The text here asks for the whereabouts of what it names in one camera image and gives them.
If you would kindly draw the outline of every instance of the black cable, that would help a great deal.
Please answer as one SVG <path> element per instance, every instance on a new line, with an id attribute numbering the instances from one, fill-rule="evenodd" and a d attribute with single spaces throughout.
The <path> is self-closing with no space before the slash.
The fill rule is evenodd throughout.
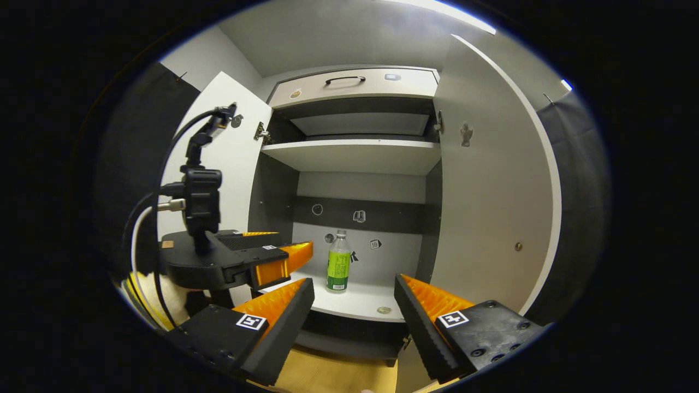
<path id="1" fill-rule="evenodd" d="M 188 121 L 188 122 L 175 134 L 175 136 L 172 138 L 172 140 L 171 140 L 171 142 L 170 142 L 170 145 L 168 146 L 168 150 L 165 152 L 165 157 L 164 157 L 163 162 L 162 162 L 162 164 L 161 164 L 161 166 L 160 166 L 160 172 L 159 172 L 159 177 L 158 177 L 158 183 L 160 183 L 160 181 L 162 180 L 163 174 L 165 173 L 165 166 L 167 165 L 168 158 L 170 157 L 170 154 L 172 153 L 173 149 L 175 148 L 175 145 L 177 145 L 177 142 L 182 138 L 182 135 L 184 135 L 185 132 L 187 132 L 188 129 L 192 128 L 192 126 L 195 125 L 197 122 L 201 121 L 202 119 L 204 119 L 204 118 L 206 118 L 206 117 L 208 117 L 208 116 L 211 116 L 211 115 L 215 114 L 216 112 L 218 112 L 218 110 L 217 110 L 217 109 L 213 109 L 213 110 L 208 110 L 208 111 L 206 111 L 206 112 L 204 112 L 204 113 L 202 113 L 202 114 L 200 114 L 200 115 L 195 116 L 193 119 L 191 119 L 190 121 Z M 130 236 L 127 236 L 127 232 L 128 232 L 128 230 L 129 230 L 129 228 L 133 228 L 133 227 L 134 227 L 133 220 L 134 220 L 134 217 L 135 217 L 135 213 L 136 213 L 137 211 L 140 210 L 140 207 L 141 207 L 141 205 L 143 204 L 143 202 L 147 201 L 147 200 L 148 200 L 150 197 L 152 197 L 152 196 L 153 196 L 153 193 L 152 193 L 152 192 L 149 192 L 149 193 L 147 193 L 143 198 L 141 198 L 140 201 L 138 201 L 138 202 L 136 203 L 136 205 L 134 206 L 134 208 L 131 209 L 131 212 L 129 213 L 129 216 L 128 216 L 128 218 L 127 218 L 127 221 L 124 223 L 124 228 L 123 228 L 123 230 L 122 230 L 122 257 L 125 257 L 125 254 L 124 254 L 124 253 L 128 251 L 128 258 L 129 258 L 129 259 L 131 258 L 131 251 L 130 251 L 131 244 L 129 244 L 129 247 L 128 247 L 128 248 L 126 247 L 127 238 L 131 238 Z M 155 214 L 156 214 L 156 220 L 157 220 L 157 211 L 158 211 L 158 209 L 157 209 L 157 204 L 158 204 L 158 199 L 155 198 L 155 200 L 154 200 L 154 202 L 153 202 L 153 211 L 154 211 Z M 160 271 L 159 271 L 159 266 L 157 266 L 157 265 L 156 265 L 155 270 L 154 270 L 154 281 L 155 281 L 155 289 L 156 289 L 156 292 L 157 292 L 157 294 L 158 294 L 158 301 L 160 301 L 160 306 L 161 306 L 161 307 L 163 308 L 163 310 L 165 311 L 165 315 L 167 316 L 168 320 L 170 320 L 170 323 L 171 323 L 174 327 L 177 327 L 177 324 L 175 323 L 175 320 L 173 319 L 172 315 L 170 314 L 170 310 L 168 309 L 167 305 L 165 304 L 165 298 L 164 298 L 164 296 L 163 296 L 163 291 L 162 291 L 162 288 L 161 288 L 161 285 L 160 285 Z M 131 274 L 129 274 L 129 283 L 131 284 L 131 286 L 132 286 L 133 288 L 136 288 L 136 285 L 134 284 L 133 280 L 131 279 Z M 147 310 L 147 308 L 145 307 L 145 304 L 143 303 L 143 300 L 140 298 L 140 296 L 137 296 L 136 298 L 138 299 L 138 302 L 141 304 L 141 306 L 143 307 L 143 309 L 144 309 L 144 310 Z"/>
<path id="2" fill-rule="evenodd" d="M 177 327 L 177 324 L 175 323 L 175 320 L 173 319 L 173 316 L 170 315 L 170 310 L 168 310 L 168 306 L 165 305 L 165 298 L 163 298 L 163 291 L 160 289 L 160 272 L 159 269 L 156 267 L 155 268 L 155 291 L 158 292 L 158 300 L 160 301 L 160 305 L 163 307 L 163 310 L 165 310 L 165 315 L 167 315 L 168 319 L 170 320 L 170 323 L 173 324 L 173 327 Z"/>
<path id="3" fill-rule="evenodd" d="M 201 121 L 202 119 L 213 115 L 214 113 L 218 112 L 217 109 L 213 110 L 208 110 L 200 115 L 195 116 L 193 119 L 188 121 L 172 138 L 170 141 L 170 145 L 168 146 L 168 150 L 165 152 L 165 157 L 163 158 L 162 165 L 160 166 L 160 176 L 158 177 L 158 189 L 160 188 L 160 182 L 163 179 L 163 174 L 165 174 L 165 166 L 168 163 L 168 158 L 170 157 L 170 154 L 172 153 L 173 149 L 175 148 L 175 145 L 177 145 L 177 142 L 182 138 L 182 135 L 187 132 L 188 129 L 192 128 L 193 125 L 195 125 L 197 122 Z M 157 204 L 158 200 L 155 199 L 154 206 L 153 206 L 153 211 L 155 212 L 155 217 L 157 221 Z M 154 272 L 154 280 L 155 280 L 155 292 L 158 294 L 158 301 L 160 301 L 160 306 L 163 308 L 165 311 L 165 315 L 167 315 L 168 320 L 170 320 L 170 323 L 173 325 L 173 327 L 177 327 L 177 324 L 175 323 L 175 320 L 173 319 L 172 315 L 170 314 L 170 310 L 168 309 L 168 306 L 165 304 L 165 298 L 163 296 L 163 291 L 160 286 L 160 266 L 159 264 L 155 268 Z"/>

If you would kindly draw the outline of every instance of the drawer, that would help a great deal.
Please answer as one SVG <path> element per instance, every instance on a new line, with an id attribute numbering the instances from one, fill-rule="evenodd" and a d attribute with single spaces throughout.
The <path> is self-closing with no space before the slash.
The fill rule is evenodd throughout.
<path id="1" fill-rule="evenodd" d="M 430 70 L 354 69 L 319 73 L 279 83 L 269 101 L 269 106 L 276 109 L 298 103 L 350 97 L 431 99 L 436 90 L 437 80 Z"/>

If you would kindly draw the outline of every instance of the white wall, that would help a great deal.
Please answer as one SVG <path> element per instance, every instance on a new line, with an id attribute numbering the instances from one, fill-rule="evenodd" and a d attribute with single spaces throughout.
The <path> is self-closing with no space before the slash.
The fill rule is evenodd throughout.
<path id="1" fill-rule="evenodd" d="M 202 31 L 160 62 L 199 91 L 220 71 L 253 91 L 262 77 L 218 26 Z"/>

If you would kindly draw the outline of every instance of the open cabinet door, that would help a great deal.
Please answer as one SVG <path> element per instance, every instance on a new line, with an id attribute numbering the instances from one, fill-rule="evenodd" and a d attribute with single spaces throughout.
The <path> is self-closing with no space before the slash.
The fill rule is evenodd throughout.
<path id="1" fill-rule="evenodd" d="M 257 157 L 262 147 L 262 138 L 254 139 L 257 125 L 265 128 L 272 117 L 272 108 L 227 74 L 220 72 L 199 94 L 178 130 L 195 116 L 217 106 L 237 103 L 236 115 L 242 115 L 240 126 L 226 129 L 201 152 L 201 164 L 207 169 L 219 169 L 223 181 L 219 188 L 221 223 L 219 229 L 247 231 L 247 215 L 250 211 L 250 193 L 257 167 Z M 185 152 L 189 138 L 208 121 L 201 120 L 192 126 L 178 141 L 168 158 L 161 185 L 182 180 L 180 165 L 187 159 Z M 160 202 L 169 197 L 160 197 Z M 164 234 L 186 231 L 180 212 L 158 213 L 158 239 Z"/>
<path id="2" fill-rule="evenodd" d="M 559 240 L 554 153 L 512 79 L 452 36 L 434 98 L 443 119 L 443 197 L 431 284 L 523 315 L 546 281 Z"/>

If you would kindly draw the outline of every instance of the white shelf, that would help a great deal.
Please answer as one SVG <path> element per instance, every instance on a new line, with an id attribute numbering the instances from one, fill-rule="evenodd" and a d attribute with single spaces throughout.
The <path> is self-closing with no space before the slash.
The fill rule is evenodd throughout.
<path id="1" fill-rule="evenodd" d="M 325 277 L 312 276 L 295 271 L 291 274 L 290 281 L 260 290 L 260 292 L 271 292 L 302 278 L 313 279 L 315 300 L 311 310 L 358 320 L 405 322 L 394 298 L 393 286 L 380 287 L 378 285 L 367 285 L 350 281 L 345 293 L 334 294 L 326 290 Z M 381 314 L 377 311 L 379 307 L 388 307 L 391 309 L 391 312 Z"/>
<path id="2" fill-rule="evenodd" d="M 300 172 L 360 172 L 425 176 L 442 158 L 439 143 L 339 139 L 279 143 L 263 153 Z"/>

